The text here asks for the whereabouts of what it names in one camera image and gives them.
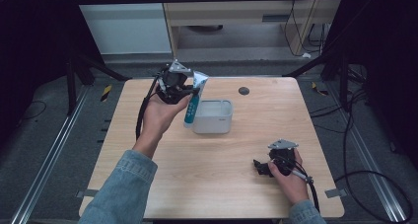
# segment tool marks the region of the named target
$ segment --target denim sleeve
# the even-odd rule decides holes
[[[79,223],[141,223],[156,172],[150,158],[126,151]]]
[[[326,223],[310,200],[304,200],[292,206],[289,219],[295,224]]]

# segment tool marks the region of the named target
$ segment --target toothpaste tube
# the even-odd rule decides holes
[[[188,103],[187,111],[184,117],[184,127],[190,128],[193,125],[194,116],[196,115],[197,106],[199,106],[200,96],[209,76],[204,73],[194,71],[193,88],[199,88],[199,93],[191,97]]]

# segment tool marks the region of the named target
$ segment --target white wall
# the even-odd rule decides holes
[[[162,4],[80,8],[101,54],[172,52]]]

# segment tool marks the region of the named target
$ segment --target plastic container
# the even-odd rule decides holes
[[[227,133],[231,129],[233,104],[229,100],[202,100],[193,122],[195,133]]]

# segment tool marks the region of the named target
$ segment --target hand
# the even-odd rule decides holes
[[[302,165],[302,158],[299,155],[298,150],[295,148],[295,159]],[[307,183],[302,180],[300,177],[290,174],[289,176],[283,176],[279,169],[272,162],[268,162],[268,168],[270,169],[271,174],[273,174],[280,188],[283,190],[289,201],[292,205],[309,199]]]
[[[168,105],[158,95],[151,97],[145,109],[142,131],[133,150],[152,158],[163,134],[169,129],[175,116],[187,107],[190,96],[181,99],[176,105]]]

